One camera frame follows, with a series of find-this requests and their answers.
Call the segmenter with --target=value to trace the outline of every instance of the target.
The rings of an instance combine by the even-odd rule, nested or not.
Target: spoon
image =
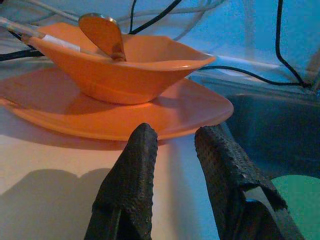
[[[113,60],[126,61],[120,28],[111,17],[99,13],[87,13],[78,20],[82,32]]]

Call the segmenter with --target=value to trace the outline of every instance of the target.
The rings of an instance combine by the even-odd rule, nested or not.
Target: background wall
[[[41,0],[79,15],[97,12],[115,19],[130,14],[132,0]],[[138,0],[135,11],[165,9],[171,0]],[[206,0],[183,0],[176,8],[206,5]],[[226,0],[208,10],[179,41],[197,50],[238,60],[280,65],[275,54],[277,0]],[[285,0],[282,12],[281,53],[304,75],[320,69],[320,0]],[[18,0],[5,0],[0,15],[17,22],[32,21],[48,11]],[[172,14],[139,34],[179,36],[199,13]],[[138,27],[154,15],[136,17]],[[129,20],[121,22],[128,32]]]

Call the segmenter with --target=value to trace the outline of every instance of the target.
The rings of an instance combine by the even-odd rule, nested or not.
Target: bowl
[[[39,27],[38,31],[101,54],[77,26],[55,23]],[[123,34],[122,37],[127,59],[122,62],[78,52],[36,37],[31,37],[29,44],[67,73],[84,94],[125,105],[149,102],[177,81],[215,60],[211,55],[166,36]]]

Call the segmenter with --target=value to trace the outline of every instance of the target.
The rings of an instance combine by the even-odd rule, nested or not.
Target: table surface
[[[0,28],[0,54],[25,48]],[[0,62],[0,79],[47,67],[45,57]],[[126,143],[50,131],[4,107],[0,114],[0,239],[83,239]],[[219,239],[193,134],[159,142],[153,193],[153,239]]]

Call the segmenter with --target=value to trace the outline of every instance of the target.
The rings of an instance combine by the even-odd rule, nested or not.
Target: green circle
[[[320,179],[287,175],[272,180],[306,240],[320,240]]]

